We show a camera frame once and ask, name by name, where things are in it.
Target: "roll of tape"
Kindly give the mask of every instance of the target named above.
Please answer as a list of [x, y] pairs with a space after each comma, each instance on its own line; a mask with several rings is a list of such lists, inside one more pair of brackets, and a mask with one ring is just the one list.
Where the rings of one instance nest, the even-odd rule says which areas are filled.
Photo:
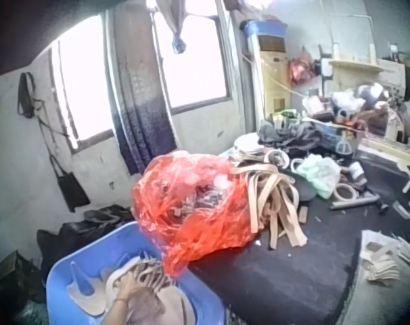
[[279, 155], [280, 158], [282, 159], [283, 164], [278, 165], [278, 167], [285, 169], [289, 166], [289, 162], [290, 162], [289, 156], [284, 151], [282, 151], [280, 149], [274, 149], [274, 150], [268, 151], [267, 154], [264, 157], [264, 163], [267, 163], [267, 164], [270, 163], [270, 156], [271, 155], [276, 155], [276, 156]]
[[[346, 188], [352, 194], [352, 196], [350, 198], [343, 198], [338, 193], [338, 188]], [[345, 184], [345, 183], [339, 183], [338, 185], [336, 185], [336, 187], [334, 188], [333, 194], [339, 201], [351, 201], [357, 198], [357, 191], [354, 190], [352, 186]]]

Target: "black bag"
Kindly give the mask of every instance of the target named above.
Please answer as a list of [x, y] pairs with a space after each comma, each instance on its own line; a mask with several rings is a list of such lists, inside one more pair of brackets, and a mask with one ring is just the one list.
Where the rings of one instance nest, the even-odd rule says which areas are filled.
[[[91, 203], [82, 186], [77, 181], [76, 176], [74, 176], [72, 172], [65, 172], [52, 153], [49, 153], [49, 157], [56, 179], [58, 180], [59, 188], [61, 189], [64, 200], [68, 206], [68, 210], [70, 210], [70, 212], [75, 212], [75, 208], [83, 207], [84, 205]], [[56, 170], [55, 165], [58, 166], [60, 173]]]

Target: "wooden shelf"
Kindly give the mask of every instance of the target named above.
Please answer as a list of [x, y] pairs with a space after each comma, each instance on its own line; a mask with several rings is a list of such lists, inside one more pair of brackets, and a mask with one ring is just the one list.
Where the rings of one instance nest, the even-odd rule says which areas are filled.
[[348, 68], [348, 69], [356, 69], [356, 70], [369, 70], [372, 72], [382, 72], [385, 71], [384, 68], [381, 66], [376, 66], [369, 63], [363, 62], [354, 62], [354, 61], [344, 61], [344, 60], [330, 60], [329, 63], [332, 66], [339, 67], [339, 68]]

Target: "black table surface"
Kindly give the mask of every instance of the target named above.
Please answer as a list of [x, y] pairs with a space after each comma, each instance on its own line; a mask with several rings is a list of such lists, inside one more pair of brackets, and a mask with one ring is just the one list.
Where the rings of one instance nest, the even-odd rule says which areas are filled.
[[369, 187], [390, 205], [385, 216], [375, 205], [331, 211], [329, 200], [315, 198], [302, 226], [306, 246], [291, 247], [284, 236], [272, 251], [269, 233], [262, 232], [261, 246], [253, 241], [215, 252], [191, 263], [190, 270], [249, 325], [335, 323], [355, 274], [361, 231], [410, 234], [410, 221], [392, 208], [398, 200], [408, 209], [410, 195], [402, 193], [408, 176], [378, 156], [358, 158]]

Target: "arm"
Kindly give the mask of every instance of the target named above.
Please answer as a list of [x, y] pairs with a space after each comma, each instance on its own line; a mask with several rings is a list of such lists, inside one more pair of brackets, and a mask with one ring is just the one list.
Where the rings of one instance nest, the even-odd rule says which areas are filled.
[[119, 293], [101, 325], [126, 325], [129, 314], [129, 301], [137, 290], [134, 277], [128, 272], [119, 285]]

